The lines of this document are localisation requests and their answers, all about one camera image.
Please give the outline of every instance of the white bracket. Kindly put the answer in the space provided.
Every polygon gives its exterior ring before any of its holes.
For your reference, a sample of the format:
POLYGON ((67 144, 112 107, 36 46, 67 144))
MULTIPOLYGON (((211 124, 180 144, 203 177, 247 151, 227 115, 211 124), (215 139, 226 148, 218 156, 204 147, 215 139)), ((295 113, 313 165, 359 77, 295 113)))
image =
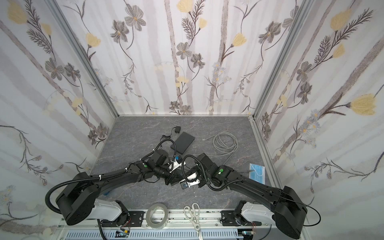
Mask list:
POLYGON ((247 202, 241 209, 241 215, 248 221, 258 221, 263 223, 275 224, 272 219, 273 212, 260 204, 247 202))
MULTIPOLYGON (((188 178, 188 180, 192 180, 192 179, 194 179, 196 177, 197 177, 197 174, 193 173, 190 176, 188 176, 187 178, 188 178)), ((179 183, 180 183, 182 189, 186 189, 186 188, 191 187, 193 185, 199 184, 200 180, 197 179, 194 182, 187 182, 185 179, 183 179, 179 183)))

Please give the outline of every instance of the scissors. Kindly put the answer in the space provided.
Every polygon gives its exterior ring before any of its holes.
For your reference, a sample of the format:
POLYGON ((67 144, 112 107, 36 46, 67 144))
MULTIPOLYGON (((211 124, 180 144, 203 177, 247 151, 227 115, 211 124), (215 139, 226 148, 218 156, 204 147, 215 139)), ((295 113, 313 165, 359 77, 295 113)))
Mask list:
POLYGON ((191 208, 189 206, 185 206, 184 207, 184 215, 186 218, 188 218, 191 221, 191 223, 195 227, 195 230, 197 231, 197 233, 199 235, 199 240, 203 240, 203 235, 201 234, 200 224, 199 224, 200 206, 197 203, 193 203, 192 204, 192 211, 191 211, 191 208))

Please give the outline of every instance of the blue surgical mask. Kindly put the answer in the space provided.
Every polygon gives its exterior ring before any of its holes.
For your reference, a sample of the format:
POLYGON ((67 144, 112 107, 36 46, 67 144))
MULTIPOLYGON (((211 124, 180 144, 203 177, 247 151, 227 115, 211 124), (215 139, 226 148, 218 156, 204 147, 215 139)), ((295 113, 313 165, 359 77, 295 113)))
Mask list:
POLYGON ((249 170, 253 170, 253 172, 249 173, 250 179, 265 184, 265 167, 250 163, 249 170))

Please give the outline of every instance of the scissor handle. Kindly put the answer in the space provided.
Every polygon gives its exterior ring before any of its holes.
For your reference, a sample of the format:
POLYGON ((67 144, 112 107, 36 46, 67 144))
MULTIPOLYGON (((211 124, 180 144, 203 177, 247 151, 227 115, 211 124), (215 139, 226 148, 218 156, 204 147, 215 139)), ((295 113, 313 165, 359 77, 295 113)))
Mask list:
POLYGON ((192 203, 192 210, 193 210, 193 214, 195 215, 195 216, 199 216, 199 214, 200 214, 200 206, 197 204, 197 203, 192 203))
POLYGON ((193 218, 193 213, 192 213, 191 208, 190 208, 189 206, 185 206, 185 207, 184 207, 184 215, 185 215, 185 217, 188 218, 188 219, 192 219, 192 218, 193 218))

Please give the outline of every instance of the black power bank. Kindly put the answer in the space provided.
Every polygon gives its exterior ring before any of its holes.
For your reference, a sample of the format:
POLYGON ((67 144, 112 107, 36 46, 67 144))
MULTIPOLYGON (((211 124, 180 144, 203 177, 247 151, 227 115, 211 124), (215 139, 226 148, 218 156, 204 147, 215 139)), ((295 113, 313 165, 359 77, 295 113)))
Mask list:
POLYGON ((183 154, 186 149, 191 145, 191 143, 195 140, 195 137, 192 135, 189 135, 186 132, 183 132, 175 141, 176 144, 176 152, 183 154))

